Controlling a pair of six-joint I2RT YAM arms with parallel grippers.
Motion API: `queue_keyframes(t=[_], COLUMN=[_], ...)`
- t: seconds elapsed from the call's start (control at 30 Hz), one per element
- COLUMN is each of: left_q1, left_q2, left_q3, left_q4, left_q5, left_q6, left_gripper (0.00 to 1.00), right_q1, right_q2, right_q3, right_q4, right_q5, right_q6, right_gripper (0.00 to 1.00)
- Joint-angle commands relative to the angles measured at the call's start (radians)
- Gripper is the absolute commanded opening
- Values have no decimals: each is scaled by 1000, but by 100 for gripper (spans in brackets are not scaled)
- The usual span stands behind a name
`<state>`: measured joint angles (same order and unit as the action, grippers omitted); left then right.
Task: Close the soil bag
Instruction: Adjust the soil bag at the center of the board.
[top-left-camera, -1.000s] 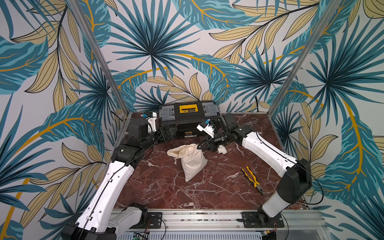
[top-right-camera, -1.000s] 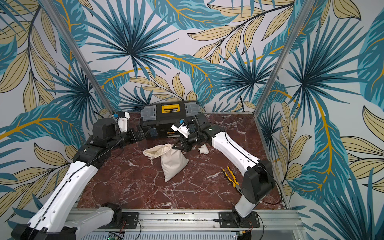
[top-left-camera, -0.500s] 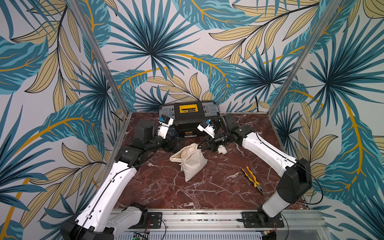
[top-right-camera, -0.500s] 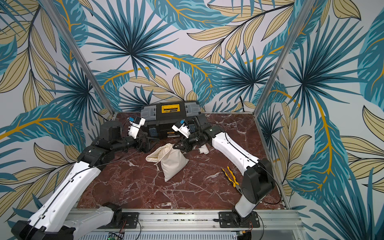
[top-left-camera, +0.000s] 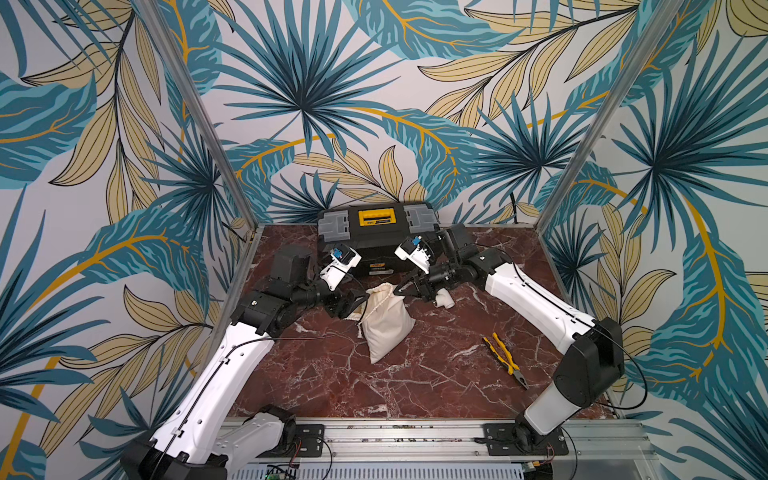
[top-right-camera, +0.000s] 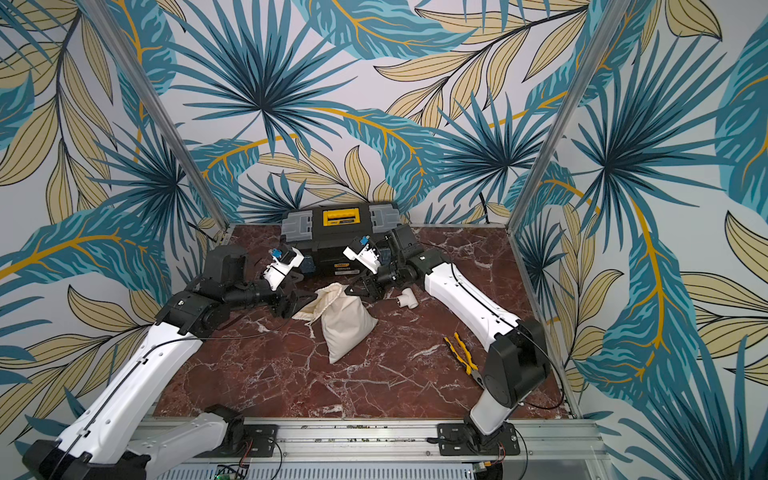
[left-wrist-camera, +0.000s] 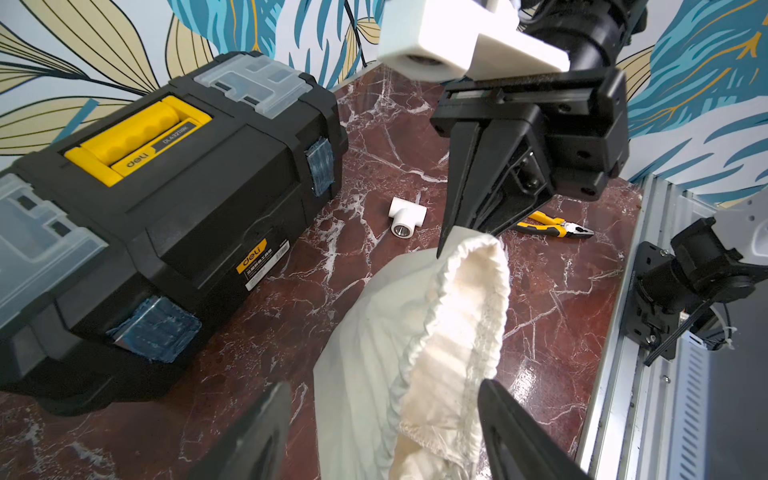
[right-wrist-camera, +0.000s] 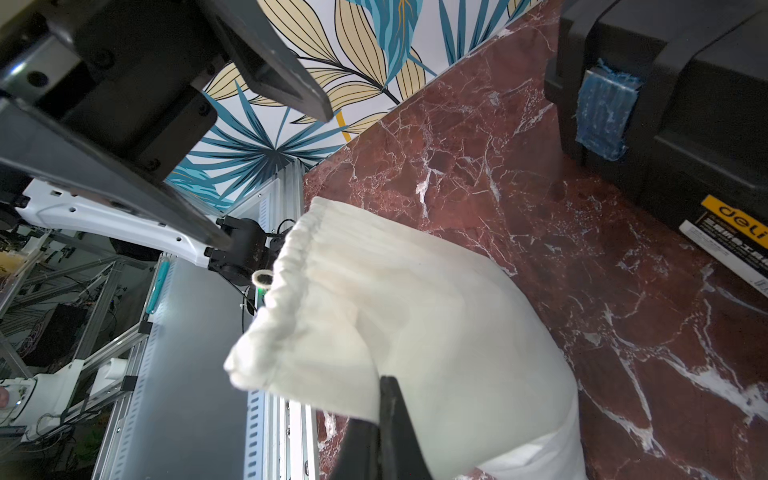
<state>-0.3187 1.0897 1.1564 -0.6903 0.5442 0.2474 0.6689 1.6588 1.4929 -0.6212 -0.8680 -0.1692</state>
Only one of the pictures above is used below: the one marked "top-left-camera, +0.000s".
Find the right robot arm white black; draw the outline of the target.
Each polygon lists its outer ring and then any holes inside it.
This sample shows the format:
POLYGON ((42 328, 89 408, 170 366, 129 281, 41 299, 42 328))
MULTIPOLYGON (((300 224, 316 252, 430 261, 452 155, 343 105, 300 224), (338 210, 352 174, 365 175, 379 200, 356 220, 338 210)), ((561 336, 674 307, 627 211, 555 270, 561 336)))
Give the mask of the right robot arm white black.
POLYGON ((554 446, 563 424, 624 375, 627 354, 616 321, 567 304, 502 250, 476 244, 464 226, 409 237, 395 254, 415 267, 396 295, 434 301, 441 290, 472 283, 515 310, 562 355, 547 388, 517 416, 510 432, 492 436, 487 445, 525 454, 554 446))

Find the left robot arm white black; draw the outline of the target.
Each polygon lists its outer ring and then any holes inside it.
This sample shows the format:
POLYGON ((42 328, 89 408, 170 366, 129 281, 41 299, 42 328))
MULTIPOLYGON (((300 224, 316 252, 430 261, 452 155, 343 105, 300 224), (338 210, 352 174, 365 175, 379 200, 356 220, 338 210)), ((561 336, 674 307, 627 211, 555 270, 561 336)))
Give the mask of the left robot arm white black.
POLYGON ((281 247, 268 277, 239 300, 201 378, 153 434, 126 447, 120 465, 127 477, 227 479, 258 456, 290 447, 295 416, 274 405, 228 433, 221 427, 252 372, 302 313, 322 307, 345 318, 367 300, 363 290, 340 288, 360 260, 357 251, 337 244, 329 264, 311 274, 309 249, 281 247))

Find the cream cloth soil bag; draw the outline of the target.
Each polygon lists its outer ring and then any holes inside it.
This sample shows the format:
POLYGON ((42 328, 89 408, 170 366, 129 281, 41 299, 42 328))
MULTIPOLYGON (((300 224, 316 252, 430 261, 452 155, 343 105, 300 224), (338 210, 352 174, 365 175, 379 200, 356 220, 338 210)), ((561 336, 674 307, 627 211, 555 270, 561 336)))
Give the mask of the cream cloth soil bag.
POLYGON ((408 313, 404 298, 394 294, 395 286, 382 283, 367 290, 369 298, 346 320, 356 321, 376 364, 397 347, 412 331, 415 319, 408 313))

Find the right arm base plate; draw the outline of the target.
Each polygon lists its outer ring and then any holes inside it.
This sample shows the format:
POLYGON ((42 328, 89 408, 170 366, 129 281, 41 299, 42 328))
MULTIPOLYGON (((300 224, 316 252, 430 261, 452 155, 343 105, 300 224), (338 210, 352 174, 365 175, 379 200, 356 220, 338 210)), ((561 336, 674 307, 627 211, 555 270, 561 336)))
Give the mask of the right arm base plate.
POLYGON ((565 456, 569 453, 565 433, 556 428, 541 435, 526 424, 485 423, 482 435, 475 440, 486 446, 489 456, 541 457, 565 456))

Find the white pipe elbow fitting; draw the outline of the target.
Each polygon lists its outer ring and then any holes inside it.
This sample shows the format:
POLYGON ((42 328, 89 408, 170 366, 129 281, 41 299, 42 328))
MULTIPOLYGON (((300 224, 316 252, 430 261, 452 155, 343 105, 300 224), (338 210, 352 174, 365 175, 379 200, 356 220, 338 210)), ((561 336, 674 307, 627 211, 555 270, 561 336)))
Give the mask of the white pipe elbow fitting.
POLYGON ((455 301, 448 290, 439 289, 435 295, 434 305, 438 308, 451 309, 455 306, 455 301))

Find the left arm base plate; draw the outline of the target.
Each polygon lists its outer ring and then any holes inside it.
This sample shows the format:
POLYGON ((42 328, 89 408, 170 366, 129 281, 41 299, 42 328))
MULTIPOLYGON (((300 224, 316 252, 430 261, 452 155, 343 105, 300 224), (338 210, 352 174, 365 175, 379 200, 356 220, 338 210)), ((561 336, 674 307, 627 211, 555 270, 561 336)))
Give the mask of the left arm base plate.
POLYGON ((320 458, 326 451, 325 431, 324 424, 298 424, 290 437, 258 458, 320 458))

